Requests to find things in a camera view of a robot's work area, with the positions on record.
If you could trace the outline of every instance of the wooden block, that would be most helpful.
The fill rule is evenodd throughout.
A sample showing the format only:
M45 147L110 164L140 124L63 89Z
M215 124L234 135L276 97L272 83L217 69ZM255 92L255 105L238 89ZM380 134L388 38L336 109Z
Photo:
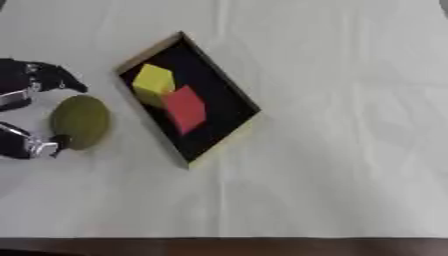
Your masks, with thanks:
M188 85L165 95L163 104L181 135L189 133L206 119L204 102Z
M172 72L150 64L143 65L132 86L140 101L158 108L162 97L175 90Z

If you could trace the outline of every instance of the ball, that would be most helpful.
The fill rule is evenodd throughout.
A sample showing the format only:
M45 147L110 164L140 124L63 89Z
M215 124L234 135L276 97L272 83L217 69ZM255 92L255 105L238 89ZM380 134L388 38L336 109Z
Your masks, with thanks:
M69 148L84 150L96 145L107 133L110 114L100 100L78 95L64 100L50 116L54 135L72 138Z

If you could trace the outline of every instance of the white table surface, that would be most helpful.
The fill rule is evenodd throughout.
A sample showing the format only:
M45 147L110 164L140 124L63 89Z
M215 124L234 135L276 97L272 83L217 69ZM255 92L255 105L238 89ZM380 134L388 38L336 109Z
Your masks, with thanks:
M189 172L112 72L179 30L263 109ZM0 159L0 236L448 237L438 0L9 0L0 56L64 65L114 116L94 150ZM71 95L0 119L46 134Z

